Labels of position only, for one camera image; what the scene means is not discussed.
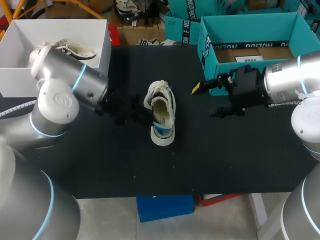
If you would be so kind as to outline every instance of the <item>yellow tag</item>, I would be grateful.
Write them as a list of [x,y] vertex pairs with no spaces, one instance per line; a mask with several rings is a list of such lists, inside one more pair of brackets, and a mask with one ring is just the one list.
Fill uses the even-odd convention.
[[194,94],[194,92],[200,87],[200,82],[192,89],[192,93]]

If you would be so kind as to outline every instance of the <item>white shoe box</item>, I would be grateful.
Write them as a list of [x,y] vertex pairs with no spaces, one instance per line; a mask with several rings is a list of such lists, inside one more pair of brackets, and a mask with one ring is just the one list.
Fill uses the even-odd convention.
[[82,62],[108,75],[111,45],[107,20],[14,20],[0,42],[0,93],[5,98],[37,97],[37,81],[31,76],[30,53],[44,42],[54,43],[62,38],[94,48],[96,57]]

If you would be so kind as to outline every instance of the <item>black table surface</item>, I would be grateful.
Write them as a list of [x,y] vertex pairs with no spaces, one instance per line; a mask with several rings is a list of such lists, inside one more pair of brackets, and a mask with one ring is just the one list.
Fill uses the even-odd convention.
[[[116,126],[110,116],[81,105],[58,144],[23,152],[76,198],[289,192],[317,163],[291,127],[295,106],[208,117],[209,109],[229,101],[208,93],[191,96],[203,79],[194,46],[114,47],[109,78],[141,101],[153,81],[167,81],[176,99],[175,139],[157,146],[149,126],[130,119]],[[4,98],[0,108],[26,100]]]

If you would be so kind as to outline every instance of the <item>red box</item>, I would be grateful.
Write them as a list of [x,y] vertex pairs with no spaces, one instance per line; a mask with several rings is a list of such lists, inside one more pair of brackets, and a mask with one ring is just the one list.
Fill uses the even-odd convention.
[[210,198],[210,199],[207,199],[207,200],[204,200],[203,196],[199,195],[199,200],[201,201],[202,205],[204,207],[206,207],[206,206],[209,206],[211,204],[216,204],[216,203],[222,202],[222,201],[227,200],[227,199],[232,199],[232,198],[240,196],[240,195],[241,195],[241,193],[221,194],[219,196],[216,196],[216,197],[213,197],[213,198]]
[[120,38],[118,34],[117,25],[109,25],[108,28],[109,28],[111,46],[119,46]]

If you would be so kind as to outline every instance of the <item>white sneaker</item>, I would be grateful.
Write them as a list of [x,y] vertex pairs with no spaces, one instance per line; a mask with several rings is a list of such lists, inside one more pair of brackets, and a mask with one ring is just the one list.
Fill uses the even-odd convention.
[[151,139],[159,146],[170,145],[176,135],[176,100],[174,93],[164,80],[154,81],[144,98],[145,108],[152,110],[157,122],[151,127]]
[[43,45],[37,46],[34,51],[31,52],[29,62],[33,64],[44,46],[50,45],[53,48],[60,50],[62,53],[72,56],[77,60],[89,60],[93,59],[97,53],[93,48],[86,47],[68,38],[62,38],[54,43],[44,42]]
[[153,45],[153,46],[157,46],[157,45],[160,45],[160,42],[156,38],[153,38],[151,40],[140,39],[137,45]]
[[181,46],[181,42],[173,41],[170,39],[164,40],[160,43],[161,46]]

